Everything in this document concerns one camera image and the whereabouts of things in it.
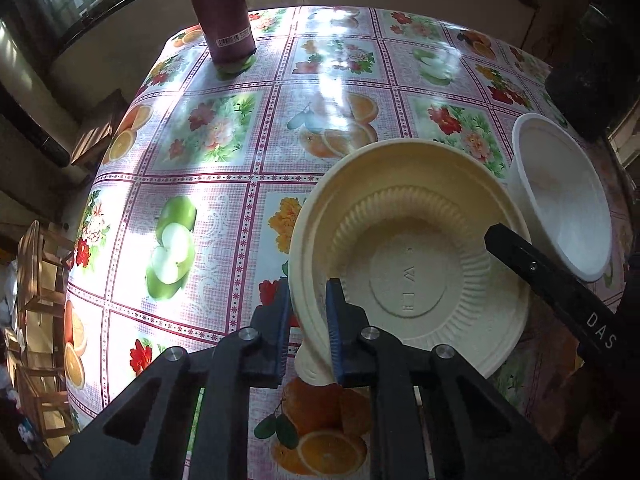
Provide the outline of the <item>low wooden stool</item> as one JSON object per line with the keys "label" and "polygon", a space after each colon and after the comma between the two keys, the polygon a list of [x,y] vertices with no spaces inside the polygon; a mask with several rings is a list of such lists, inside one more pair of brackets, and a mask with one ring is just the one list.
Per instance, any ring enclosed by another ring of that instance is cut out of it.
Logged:
{"label": "low wooden stool", "polygon": [[75,433],[62,368],[29,367],[21,355],[17,336],[4,332],[6,355],[21,407],[43,440]]}

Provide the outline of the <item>black electric kettle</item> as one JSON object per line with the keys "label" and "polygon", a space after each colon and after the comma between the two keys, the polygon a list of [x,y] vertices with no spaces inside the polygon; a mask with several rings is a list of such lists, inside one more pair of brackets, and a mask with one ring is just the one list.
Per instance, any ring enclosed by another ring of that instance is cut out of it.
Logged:
{"label": "black electric kettle", "polygon": [[603,138],[639,99],[639,37],[593,4],[577,26],[567,61],[544,82],[552,103],[587,142]]}

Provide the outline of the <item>cream plastic bowl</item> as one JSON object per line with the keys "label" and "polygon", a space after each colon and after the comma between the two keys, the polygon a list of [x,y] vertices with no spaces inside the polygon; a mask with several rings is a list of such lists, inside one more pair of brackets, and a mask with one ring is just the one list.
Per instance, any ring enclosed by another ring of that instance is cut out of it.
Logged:
{"label": "cream plastic bowl", "polygon": [[434,141],[378,141],[337,162],[306,198],[288,263],[303,333],[294,361],[309,385],[334,382],[326,284],[404,344],[449,344],[483,376],[506,362],[528,318],[527,285],[485,247],[526,223],[497,178]]}

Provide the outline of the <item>light wooden stool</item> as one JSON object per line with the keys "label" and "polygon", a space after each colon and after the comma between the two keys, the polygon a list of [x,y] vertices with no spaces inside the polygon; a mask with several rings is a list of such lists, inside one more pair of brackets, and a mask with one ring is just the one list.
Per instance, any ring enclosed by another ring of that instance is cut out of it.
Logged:
{"label": "light wooden stool", "polygon": [[75,244],[34,220],[18,243],[17,300],[20,311],[32,311],[62,318],[64,292],[44,284],[44,265],[65,270]]}

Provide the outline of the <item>small wooden stool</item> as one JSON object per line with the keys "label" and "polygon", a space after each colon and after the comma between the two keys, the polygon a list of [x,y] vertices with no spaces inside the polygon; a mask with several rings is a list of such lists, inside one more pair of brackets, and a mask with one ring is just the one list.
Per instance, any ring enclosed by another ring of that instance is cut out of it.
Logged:
{"label": "small wooden stool", "polygon": [[78,139],[70,154],[70,166],[89,170],[96,166],[111,143],[129,103],[116,89],[82,118]]}

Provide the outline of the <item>white paper bowl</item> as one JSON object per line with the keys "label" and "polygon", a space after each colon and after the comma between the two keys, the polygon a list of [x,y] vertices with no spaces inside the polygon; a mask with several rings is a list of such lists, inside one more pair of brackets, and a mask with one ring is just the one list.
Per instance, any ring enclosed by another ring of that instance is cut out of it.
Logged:
{"label": "white paper bowl", "polygon": [[541,114],[512,127],[508,192],[534,247],[575,278],[602,278],[612,252],[608,200],[597,171],[579,144]]}

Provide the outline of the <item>floral fruit tablecloth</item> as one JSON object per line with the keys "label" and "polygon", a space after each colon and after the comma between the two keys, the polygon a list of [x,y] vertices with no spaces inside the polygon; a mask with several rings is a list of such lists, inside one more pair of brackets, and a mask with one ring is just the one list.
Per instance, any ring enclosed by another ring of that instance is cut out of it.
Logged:
{"label": "floral fruit tablecloth", "polygon": [[[248,17],[256,51],[233,70],[213,62],[200,26],[168,41],[93,182],[65,305],[79,434],[167,348],[213,348],[250,324],[288,282],[306,198],[342,158],[378,141],[455,148],[509,194],[516,118],[555,122],[597,171],[613,229],[602,278],[577,279],[617,309],[638,222],[606,137],[587,142],[568,124],[544,88],[546,63],[413,13],[302,6]],[[615,403],[592,390],[578,341],[524,283],[523,333],[481,375],[550,445],[562,479],[637,478],[639,396]],[[297,376],[303,333],[291,307],[282,382],[250,389],[244,479],[373,479],[371,393]]]}

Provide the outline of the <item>magenta thermos bottle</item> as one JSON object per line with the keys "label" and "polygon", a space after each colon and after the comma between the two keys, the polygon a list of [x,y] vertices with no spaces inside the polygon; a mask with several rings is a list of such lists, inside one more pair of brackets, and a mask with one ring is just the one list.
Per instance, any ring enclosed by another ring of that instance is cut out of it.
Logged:
{"label": "magenta thermos bottle", "polygon": [[240,65],[256,51],[246,0],[191,0],[216,65]]}

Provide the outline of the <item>white tower air conditioner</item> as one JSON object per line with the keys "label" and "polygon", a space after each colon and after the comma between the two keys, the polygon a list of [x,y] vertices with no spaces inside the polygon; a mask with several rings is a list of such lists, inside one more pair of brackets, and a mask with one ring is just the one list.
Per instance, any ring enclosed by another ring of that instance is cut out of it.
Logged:
{"label": "white tower air conditioner", "polygon": [[1,113],[56,166],[70,164],[78,123],[64,110],[1,21]]}

